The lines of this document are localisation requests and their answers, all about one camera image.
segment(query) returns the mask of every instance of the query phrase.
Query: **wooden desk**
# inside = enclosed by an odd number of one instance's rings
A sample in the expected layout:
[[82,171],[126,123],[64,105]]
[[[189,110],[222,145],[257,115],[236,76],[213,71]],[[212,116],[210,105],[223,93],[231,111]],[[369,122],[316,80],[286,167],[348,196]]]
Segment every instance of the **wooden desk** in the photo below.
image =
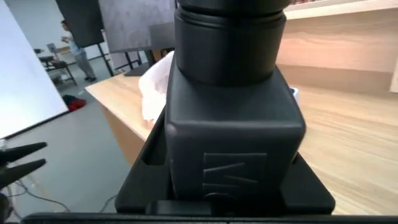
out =
[[[334,214],[397,214],[398,95],[388,93],[391,74],[280,69],[289,84],[300,90],[307,122],[300,153],[335,197]],[[337,74],[369,81],[338,81]],[[133,165],[150,133],[141,116],[138,77],[118,75],[87,90],[102,104],[120,148]]]

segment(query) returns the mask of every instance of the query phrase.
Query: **white board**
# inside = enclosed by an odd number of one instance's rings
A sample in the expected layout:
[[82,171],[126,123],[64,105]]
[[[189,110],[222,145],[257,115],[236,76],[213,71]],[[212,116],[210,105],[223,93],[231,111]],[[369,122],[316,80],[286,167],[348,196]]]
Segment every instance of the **white board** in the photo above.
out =
[[0,139],[67,111],[4,0],[0,49]]

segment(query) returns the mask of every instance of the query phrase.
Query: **black square base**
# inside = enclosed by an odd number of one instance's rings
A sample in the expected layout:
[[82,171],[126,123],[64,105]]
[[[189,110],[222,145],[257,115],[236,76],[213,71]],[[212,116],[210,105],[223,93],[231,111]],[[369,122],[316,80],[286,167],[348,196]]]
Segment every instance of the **black square base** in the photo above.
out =
[[[243,213],[237,216],[261,217],[268,214],[268,208],[278,210],[277,215],[326,215],[331,214],[335,207],[334,198],[300,154],[297,154],[285,176],[280,195],[273,200],[278,201],[264,202],[263,207],[261,203],[256,202],[253,206],[256,207],[256,211],[261,212],[259,214],[244,214],[245,209],[242,209]],[[159,206],[166,203],[169,206],[170,203],[167,201],[177,202],[174,200],[170,179],[163,111],[124,181],[116,197],[115,207],[118,213],[155,215],[156,211],[151,205]],[[200,205],[201,203],[198,202],[197,205],[206,210],[206,205]],[[188,215],[168,212],[170,213],[166,215]]]

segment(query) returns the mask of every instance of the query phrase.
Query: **black cylindrical cap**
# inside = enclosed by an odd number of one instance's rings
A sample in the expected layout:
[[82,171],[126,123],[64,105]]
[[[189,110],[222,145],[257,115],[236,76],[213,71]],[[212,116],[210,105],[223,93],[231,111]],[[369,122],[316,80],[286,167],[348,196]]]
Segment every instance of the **black cylindrical cap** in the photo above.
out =
[[285,22],[283,11],[260,17],[211,16],[179,7],[175,12],[177,67],[186,77],[208,85],[261,82],[275,68]]
[[188,10],[204,14],[258,16],[281,11],[290,0],[179,0],[179,3]]

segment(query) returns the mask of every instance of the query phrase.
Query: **gray floor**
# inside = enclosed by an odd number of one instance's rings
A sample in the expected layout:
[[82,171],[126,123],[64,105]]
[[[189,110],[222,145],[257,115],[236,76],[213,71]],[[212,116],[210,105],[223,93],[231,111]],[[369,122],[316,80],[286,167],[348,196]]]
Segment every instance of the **gray floor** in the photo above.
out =
[[[102,58],[90,61],[98,80],[109,78]],[[89,83],[76,65],[70,70],[78,82],[60,86],[61,95],[87,100],[87,105],[72,113],[20,134],[7,142],[8,147],[45,141],[48,147],[27,156],[19,163],[46,158],[47,164],[23,178],[30,190],[67,205],[73,212],[97,212],[105,201],[117,194],[129,165],[95,99],[85,91]],[[34,212],[61,212],[63,208],[29,195],[14,198],[21,216]],[[114,212],[111,202],[106,212]]]

